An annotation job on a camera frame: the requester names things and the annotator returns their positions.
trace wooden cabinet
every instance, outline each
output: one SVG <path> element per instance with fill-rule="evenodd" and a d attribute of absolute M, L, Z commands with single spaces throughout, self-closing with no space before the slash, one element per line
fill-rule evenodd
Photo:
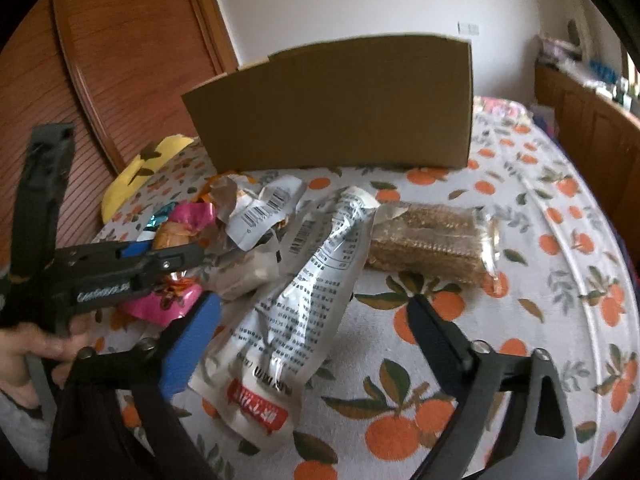
<path fill-rule="evenodd" d="M 569 76 L 536 67 L 536 98 L 553 107 L 558 140 L 640 260 L 640 121 Z"/>
<path fill-rule="evenodd" d="M 237 65 L 215 0 L 39 0 L 0 52 L 0 266 L 36 124 L 76 128 L 58 244 L 85 243 L 104 190 L 143 146 L 195 135 L 181 94 Z"/>

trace white wall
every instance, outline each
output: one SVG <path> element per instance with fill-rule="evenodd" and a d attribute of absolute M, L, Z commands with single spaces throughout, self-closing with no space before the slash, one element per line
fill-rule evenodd
<path fill-rule="evenodd" d="M 589 29 L 593 37 L 593 46 L 596 49 L 596 59 L 609 66 L 622 75 L 622 45 L 620 38 L 609 25 L 607 19 L 591 3 L 591 0 L 582 0 L 584 13 L 589 22 Z"/>
<path fill-rule="evenodd" d="M 470 38 L 477 94 L 533 98 L 535 35 L 566 39 L 563 0 L 219 0 L 240 63 L 277 50 L 347 36 L 390 32 Z"/>

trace red label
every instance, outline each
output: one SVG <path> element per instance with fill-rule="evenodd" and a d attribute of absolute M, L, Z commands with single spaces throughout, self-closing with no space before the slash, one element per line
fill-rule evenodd
<path fill-rule="evenodd" d="M 226 391 L 226 398 L 240 406 L 240 410 L 257 420 L 269 431 L 279 430 L 289 413 L 280 406 L 263 399 L 248 390 L 237 379 L 234 379 Z"/>

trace wooden door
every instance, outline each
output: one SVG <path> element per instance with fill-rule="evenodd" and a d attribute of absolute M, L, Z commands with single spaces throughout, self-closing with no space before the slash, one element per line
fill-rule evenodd
<path fill-rule="evenodd" d="M 39 0 L 0 52 L 0 266 L 7 264 L 15 190 L 31 129 L 73 123 L 76 158 L 58 223 L 58 245 L 86 243 L 100 230 L 100 200 L 114 177 L 89 133 L 60 52 L 51 0 Z"/>
<path fill-rule="evenodd" d="M 222 72 L 194 0 L 54 0 L 66 63 L 114 168 L 196 134 L 181 94 Z"/>

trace hand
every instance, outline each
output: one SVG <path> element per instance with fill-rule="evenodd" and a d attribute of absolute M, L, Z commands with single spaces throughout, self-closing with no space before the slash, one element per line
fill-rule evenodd
<path fill-rule="evenodd" d="M 39 405 L 24 355 L 32 353 L 63 364 L 55 367 L 51 376 L 62 387 L 79 349 L 91 342 L 94 313 L 75 316 L 69 323 L 69 337 L 46 333 L 33 323 L 0 330 L 0 389 L 28 408 Z"/>

